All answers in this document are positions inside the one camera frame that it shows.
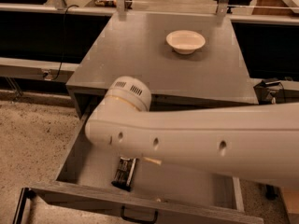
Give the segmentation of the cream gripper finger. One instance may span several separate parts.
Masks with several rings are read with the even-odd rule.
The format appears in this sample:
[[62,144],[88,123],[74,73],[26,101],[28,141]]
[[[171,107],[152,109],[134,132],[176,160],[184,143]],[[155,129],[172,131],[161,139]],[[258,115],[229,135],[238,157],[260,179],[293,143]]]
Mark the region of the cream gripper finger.
[[161,160],[157,160],[157,159],[153,159],[153,158],[149,158],[149,157],[142,157],[142,159],[144,161],[148,161],[157,165],[162,165],[162,161]]

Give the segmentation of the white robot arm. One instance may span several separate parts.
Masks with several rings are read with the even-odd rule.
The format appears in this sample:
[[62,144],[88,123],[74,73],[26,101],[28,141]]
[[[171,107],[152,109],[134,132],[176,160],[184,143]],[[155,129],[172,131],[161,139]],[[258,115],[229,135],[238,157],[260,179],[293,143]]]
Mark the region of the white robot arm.
[[153,112],[150,103],[143,82],[117,78],[86,122],[88,140],[128,158],[298,187],[299,104]]

